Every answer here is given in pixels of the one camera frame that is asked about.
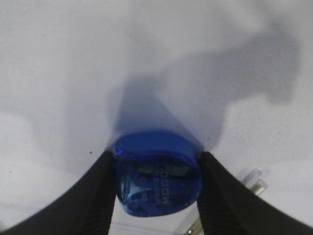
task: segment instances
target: pencil sharpener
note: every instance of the pencil sharpener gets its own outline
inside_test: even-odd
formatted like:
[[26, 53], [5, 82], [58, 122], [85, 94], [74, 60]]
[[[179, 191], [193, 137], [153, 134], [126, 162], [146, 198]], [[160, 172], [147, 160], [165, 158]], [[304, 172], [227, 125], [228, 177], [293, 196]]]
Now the pencil sharpener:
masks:
[[175, 213], [201, 193], [196, 147], [181, 136], [163, 131], [126, 135], [115, 143], [113, 154], [117, 197], [130, 215]]

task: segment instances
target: white surface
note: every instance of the white surface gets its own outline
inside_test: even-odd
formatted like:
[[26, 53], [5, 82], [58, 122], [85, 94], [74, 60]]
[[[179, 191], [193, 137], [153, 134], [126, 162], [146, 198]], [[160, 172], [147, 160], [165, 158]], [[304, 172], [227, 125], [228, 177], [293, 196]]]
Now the white surface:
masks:
[[[263, 198], [313, 225], [312, 10], [310, 0], [0, 1], [0, 221], [49, 204], [119, 133], [165, 128], [234, 175], [267, 172]], [[171, 233], [192, 210], [138, 219], [117, 203], [113, 226]]]

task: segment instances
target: blue plastic object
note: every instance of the blue plastic object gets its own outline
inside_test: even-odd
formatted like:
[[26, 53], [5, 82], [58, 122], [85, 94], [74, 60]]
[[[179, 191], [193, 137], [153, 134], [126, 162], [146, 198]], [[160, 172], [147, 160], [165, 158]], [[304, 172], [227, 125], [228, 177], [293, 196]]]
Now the blue plastic object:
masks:
[[176, 134], [130, 134], [117, 141], [113, 153], [117, 196], [128, 214], [175, 213], [195, 202], [201, 193], [196, 148]]

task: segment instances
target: white table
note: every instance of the white table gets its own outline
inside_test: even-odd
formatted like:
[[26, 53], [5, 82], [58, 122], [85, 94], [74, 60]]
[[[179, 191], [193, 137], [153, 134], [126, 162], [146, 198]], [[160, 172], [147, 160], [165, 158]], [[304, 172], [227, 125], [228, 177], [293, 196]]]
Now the white table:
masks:
[[[262, 170], [262, 197], [313, 226], [312, 10], [310, 0], [0, 1], [3, 226], [64, 193], [116, 136], [150, 128], [193, 136], [238, 178]], [[180, 233], [190, 213], [139, 219], [117, 202], [111, 234]]]

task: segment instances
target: blue pencil sharpener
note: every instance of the blue pencil sharpener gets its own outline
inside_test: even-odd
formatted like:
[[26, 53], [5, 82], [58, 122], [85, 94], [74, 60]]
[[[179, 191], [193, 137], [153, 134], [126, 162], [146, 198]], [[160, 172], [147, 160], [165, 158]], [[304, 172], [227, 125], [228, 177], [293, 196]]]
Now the blue pencil sharpener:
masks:
[[139, 217], [178, 212], [197, 200], [202, 174], [196, 147], [169, 132], [126, 135], [113, 147], [117, 197]]

